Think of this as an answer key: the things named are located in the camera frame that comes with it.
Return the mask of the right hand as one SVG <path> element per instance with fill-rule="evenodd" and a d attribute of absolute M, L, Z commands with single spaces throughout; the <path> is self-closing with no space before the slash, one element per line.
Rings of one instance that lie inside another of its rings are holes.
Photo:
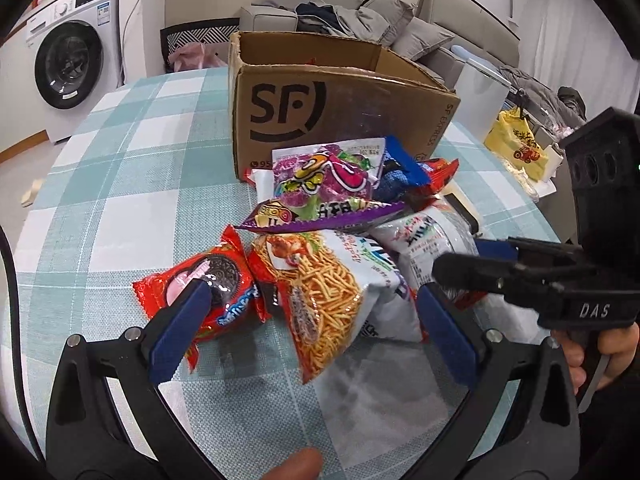
<path fill-rule="evenodd" d="M 551 335 L 559 341 L 562 346 L 574 393 L 577 394 L 579 388 L 587 380 L 587 374 L 582 368 L 585 359 L 585 350 L 567 332 L 554 330 Z M 604 356 L 610 357 L 610 362 L 606 367 L 603 376 L 598 383 L 597 389 L 607 387 L 611 382 L 623 374 L 631 366 L 639 343 L 639 327 L 637 323 L 626 328 L 616 328 L 615 330 L 605 330 L 600 333 L 598 339 L 598 350 Z"/>

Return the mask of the left hand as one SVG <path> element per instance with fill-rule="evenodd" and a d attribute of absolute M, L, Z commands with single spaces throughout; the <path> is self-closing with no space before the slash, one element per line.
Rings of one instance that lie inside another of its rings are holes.
<path fill-rule="evenodd" d="M 262 480 L 317 480 L 323 467 L 316 448 L 303 448 L 262 476 Z"/>

